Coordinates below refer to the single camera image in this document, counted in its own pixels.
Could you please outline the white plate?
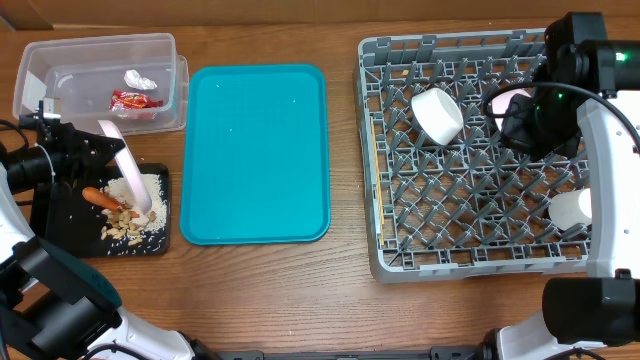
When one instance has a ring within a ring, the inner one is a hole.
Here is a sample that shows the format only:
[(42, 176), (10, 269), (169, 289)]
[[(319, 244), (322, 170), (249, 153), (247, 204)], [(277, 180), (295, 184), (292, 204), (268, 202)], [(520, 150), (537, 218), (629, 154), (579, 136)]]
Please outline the white plate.
[(136, 160), (124, 141), (124, 137), (112, 121), (99, 120), (98, 124), (106, 137), (121, 140), (124, 143), (124, 147), (116, 152), (115, 161), (129, 186), (135, 205), (139, 207), (143, 214), (147, 214), (152, 209), (152, 199)]

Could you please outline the orange carrot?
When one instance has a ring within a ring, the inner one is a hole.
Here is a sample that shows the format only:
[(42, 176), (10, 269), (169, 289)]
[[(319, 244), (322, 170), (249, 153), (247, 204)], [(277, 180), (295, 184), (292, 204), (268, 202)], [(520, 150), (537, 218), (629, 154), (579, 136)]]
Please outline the orange carrot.
[(124, 212), (129, 211), (132, 218), (138, 218), (139, 214), (117, 201), (115, 198), (103, 193), (94, 187), (85, 187), (82, 190), (83, 198), (93, 205), (97, 205), (110, 211)]

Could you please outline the red snack wrapper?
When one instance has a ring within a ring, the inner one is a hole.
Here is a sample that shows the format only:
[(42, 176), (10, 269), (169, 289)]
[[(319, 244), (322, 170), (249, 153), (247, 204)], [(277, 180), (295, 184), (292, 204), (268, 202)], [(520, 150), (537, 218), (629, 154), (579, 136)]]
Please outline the red snack wrapper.
[(111, 96), (109, 110), (120, 112), (120, 117), (129, 120), (151, 120), (155, 112), (143, 112), (143, 109), (161, 108), (163, 100), (153, 101), (148, 95), (115, 90)]

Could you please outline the pink white bowl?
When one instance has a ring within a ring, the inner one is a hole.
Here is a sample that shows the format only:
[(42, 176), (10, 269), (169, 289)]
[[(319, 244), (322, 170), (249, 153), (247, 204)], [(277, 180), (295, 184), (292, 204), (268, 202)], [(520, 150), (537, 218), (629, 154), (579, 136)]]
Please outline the pink white bowl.
[[(495, 97), (489, 104), (488, 110), (494, 114), (503, 114), (520, 110), (525, 105), (529, 105), (531, 101), (531, 95), (523, 90), (516, 89), (510, 90)], [(523, 113), (513, 115), (507, 118), (492, 117), (491, 120), (497, 128), (497, 132), (504, 130), (504, 125), (511, 127), (517, 120), (520, 120)]]

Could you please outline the white tissue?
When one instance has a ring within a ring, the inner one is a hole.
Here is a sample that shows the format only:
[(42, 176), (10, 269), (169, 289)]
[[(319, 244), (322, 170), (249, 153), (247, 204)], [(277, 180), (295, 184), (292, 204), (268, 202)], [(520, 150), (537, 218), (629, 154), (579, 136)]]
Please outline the white tissue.
[(133, 88), (136, 90), (147, 91), (147, 90), (155, 90), (157, 88), (157, 84), (155, 81), (141, 76), (140, 73), (134, 69), (127, 70), (125, 72), (124, 82), (130, 88)]

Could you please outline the white cup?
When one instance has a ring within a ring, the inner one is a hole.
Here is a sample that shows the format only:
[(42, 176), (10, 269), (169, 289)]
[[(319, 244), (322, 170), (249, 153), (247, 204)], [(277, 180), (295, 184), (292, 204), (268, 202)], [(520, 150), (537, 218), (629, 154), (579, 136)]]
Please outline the white cup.
[(589, 188), (560, 193), (548, 207), (551, 222), (560, 230), (592, 223), (591, 191)]

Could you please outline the teal serving tray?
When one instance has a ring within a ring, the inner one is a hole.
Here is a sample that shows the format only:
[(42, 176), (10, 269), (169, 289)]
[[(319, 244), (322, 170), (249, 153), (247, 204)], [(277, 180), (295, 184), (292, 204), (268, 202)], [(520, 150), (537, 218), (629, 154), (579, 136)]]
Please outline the teal serving tray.
[(310, 64), (194, 74), (180, 230), (194, 245), (313, 242), (331, 223), (326, 82)]

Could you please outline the wooden chopstick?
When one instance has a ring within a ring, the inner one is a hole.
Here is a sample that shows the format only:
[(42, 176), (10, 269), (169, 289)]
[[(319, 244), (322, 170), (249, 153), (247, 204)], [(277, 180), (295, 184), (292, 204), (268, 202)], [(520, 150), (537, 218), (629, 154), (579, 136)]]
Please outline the wooden chopstick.
[(379, 168), (379, 160), (378, 160), (378, 146), (377, 146), (377, 138), (375, 133), (375, 124), (374, 118), (370, 117), (370, 127), (371, 127), (371, 135), (373, 141), (373, 152), (374, 152), (374, 166), (375, 166), (375, 185), (376, 185), (376, 198), (378, 203), (378, 215), (379, 215), (379, 246), (382, 248), (385, 245), (385, 237), (384, 237), (384, 205), (382, 202), (382, 190), (381, 190), (381, 174)]

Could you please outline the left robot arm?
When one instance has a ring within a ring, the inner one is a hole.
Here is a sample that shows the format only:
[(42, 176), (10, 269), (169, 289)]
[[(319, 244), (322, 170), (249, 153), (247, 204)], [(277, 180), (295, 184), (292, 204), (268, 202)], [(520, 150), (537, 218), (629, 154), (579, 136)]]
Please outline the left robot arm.
[(29, 115), (14, 130), (37, 133), (35, 146), (1, 152), (1, 356), (31, 359), (214, 359), (179, 331), (129, 313), (97, 270), (34, 232), (14, 196), (54, 190), (105, 167), (123, 140)]

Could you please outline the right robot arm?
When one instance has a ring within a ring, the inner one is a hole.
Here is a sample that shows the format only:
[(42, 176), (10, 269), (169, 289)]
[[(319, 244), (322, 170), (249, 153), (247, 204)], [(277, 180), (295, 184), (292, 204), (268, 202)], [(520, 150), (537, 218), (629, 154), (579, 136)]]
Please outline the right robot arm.
[(501, 143), (533, 160), (576, 155), (590, 170), (591, 245), (583, 278), (547, 281), (542, 308), (485, 337), (494, 359), (568, 359), (639, 339), (639, 43), (611, 40), (602, 14), (569, 12), (544, 32), (545, 64), (532, 80), (487, 96), (514, 96)]

